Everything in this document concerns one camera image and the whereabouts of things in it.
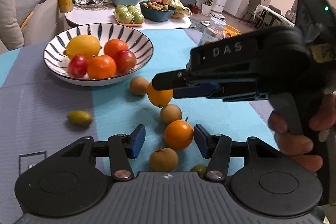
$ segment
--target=gray cushion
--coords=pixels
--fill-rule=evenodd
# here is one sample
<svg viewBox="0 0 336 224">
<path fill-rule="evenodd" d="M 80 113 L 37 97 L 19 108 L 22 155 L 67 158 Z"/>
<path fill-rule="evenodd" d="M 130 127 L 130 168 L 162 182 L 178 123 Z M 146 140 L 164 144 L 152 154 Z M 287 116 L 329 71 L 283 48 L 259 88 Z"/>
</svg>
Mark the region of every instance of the gray cushion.
<svg viewBox="0 0 336 224">
<path fill-rule="evenodd" d="M 16 20 L 19 26 L 26 20 L 41 0 L 15 0 Z"/>
<path fill-rule="evenodd" d="M 0 0 L 0 39 L 10 51 L 23 46 L 14 0 Z"/>
</svg>

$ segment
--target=white appliance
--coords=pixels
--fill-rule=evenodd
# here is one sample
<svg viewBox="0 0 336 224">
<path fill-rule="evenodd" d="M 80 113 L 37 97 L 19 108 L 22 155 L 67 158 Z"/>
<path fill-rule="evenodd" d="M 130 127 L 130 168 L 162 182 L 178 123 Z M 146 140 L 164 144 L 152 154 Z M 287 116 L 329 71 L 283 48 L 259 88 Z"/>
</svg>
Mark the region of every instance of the white appliance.
<svg viewBox="0 0 336 224">
<path fill-rule="evenodd" d="M 226 1 L 227 0 L 213 0 L 214 5 L 212 10 L 219 13 L 223 12 Z"/>
</svg>

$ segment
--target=white tablecloth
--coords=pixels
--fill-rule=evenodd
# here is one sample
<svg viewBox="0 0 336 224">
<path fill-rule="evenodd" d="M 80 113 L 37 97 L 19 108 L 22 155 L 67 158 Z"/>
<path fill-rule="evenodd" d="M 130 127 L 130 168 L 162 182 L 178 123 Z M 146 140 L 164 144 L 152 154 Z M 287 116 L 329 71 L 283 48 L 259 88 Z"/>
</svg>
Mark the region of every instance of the white tablecloth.
<svg viewBox="0 0 336 224">
<path fill-rule="evenodd" d="M 261 5 L 261 4 L 259 4 L 258 7 L 255 9 L 255 11 L 254 11 L 254 18 L 253 19 L 255 19 L 255 17 L 257 16 L 257 14 L 259 12 L 261 12 L 262 10 L 266 10 L 270 14 L 276 16 L 286 26 L 294 27 L 294 25 L 295 25 L 293 22 L 290 22 L 287 18 L 283 17 L 282 15 L 276 13 L 275 11 L 273 11 L 270 8 L 268 8 L 268 7 L 264 6 L 264 5 Z"/>
</svg>

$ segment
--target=flower pot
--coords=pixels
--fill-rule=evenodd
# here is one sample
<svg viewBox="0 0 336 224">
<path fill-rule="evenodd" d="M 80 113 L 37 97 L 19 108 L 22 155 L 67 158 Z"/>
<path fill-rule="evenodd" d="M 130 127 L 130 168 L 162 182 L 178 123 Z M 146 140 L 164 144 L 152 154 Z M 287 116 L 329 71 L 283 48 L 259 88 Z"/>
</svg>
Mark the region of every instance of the flower pot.
<svg viewBox="0 0 336 224">
<path fill-rule="evenodd" d="M 201 10 L 200 7 L 198 7 L 196 5 L 192 5 L 192 4 L 189 5 L 189 9 L 193 14 L 198 14 Z"/>
<path fill-rule="evenodd" d="M 202 3 L 202 15 L 208 16 L 211 12 L 211 6 Z"/>
</svg>

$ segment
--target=teal dish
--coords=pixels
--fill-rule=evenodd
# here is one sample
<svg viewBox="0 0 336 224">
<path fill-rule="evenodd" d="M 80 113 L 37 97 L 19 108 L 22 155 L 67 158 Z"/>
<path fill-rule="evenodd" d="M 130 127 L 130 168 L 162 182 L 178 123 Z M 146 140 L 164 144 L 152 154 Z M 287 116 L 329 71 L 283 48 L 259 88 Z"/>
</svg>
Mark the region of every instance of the teal dish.
<svg viewBox="0 0 336 224">
<path fill-rule="evenodd" d="M 115 6 L 118 5 L 125 5 L 125 6 L 130 6 L 130 5 L 137 5 L 139 3 L 139 0 L 111 0 Z"/>
<path fill-rule="evenodd" d="M 144 1 L 144 2 L 140 2 L 140 7 L 141 7 L 141 13 L 143 14 L 143 16 L 145 18 L 148 18 L 152 21 L 155 21 L 155 22 L 162 22 L 162 21 L 166 21 L 168 19 L 170 19 L 174 12 L 176 11 L 176 8 L 168 5 L 168 10 L 167 11 L 164 11 L 164 10 L 156 10 L 156 9 L 151 9 L 151 8 L 147 8 L 145 6 L 143 6 L 144 3 L 149 3 L 149 2 L 152 2 L 152 1 Z M 160 4 L 160 5 L 167 5 L 167 4 L 164 4 L 162 2 L 157 2 L 157 4 Z"/>
</svg>

